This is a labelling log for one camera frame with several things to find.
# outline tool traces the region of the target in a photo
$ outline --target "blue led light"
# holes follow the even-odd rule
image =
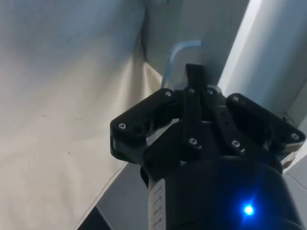
[[[254,214],[254,209],[253,209],[253,206],[252,205],[246,205],[245,208],[244,208],[244,212],[251,216]]]

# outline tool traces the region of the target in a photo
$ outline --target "dark floor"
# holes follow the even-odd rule
[[[78,230],[111,230],[96,207],[78,228]]]

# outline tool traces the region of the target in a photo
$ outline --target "white fabric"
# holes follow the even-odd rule
[[[109,122],[159,87],[143,17],[142,0],[0,1],[0,229],[77,229],[120,171]]]

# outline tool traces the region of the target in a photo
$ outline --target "label sticker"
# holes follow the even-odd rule
[[[160,180],[150,191],[148,201],[149,230],[166,230],[165,180]]]

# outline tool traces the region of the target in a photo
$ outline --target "white tube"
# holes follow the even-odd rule
[[[167,85],[167,82],[169,81],[169,78],[170,78],[171,73],[172,73],[174,59],[175,59],[176,54],[181,50],[191,48],[191,47],[196,47],[196,46],[201,46],[201,40],[192,40],[192,41],[180,42],[180,43],[175,44],[171,48],[171,50],[169,52],[169,57],[168,57],[166,69],[165,69],[165,74],[162,78],[161,88],[165,88],[166,85]]]

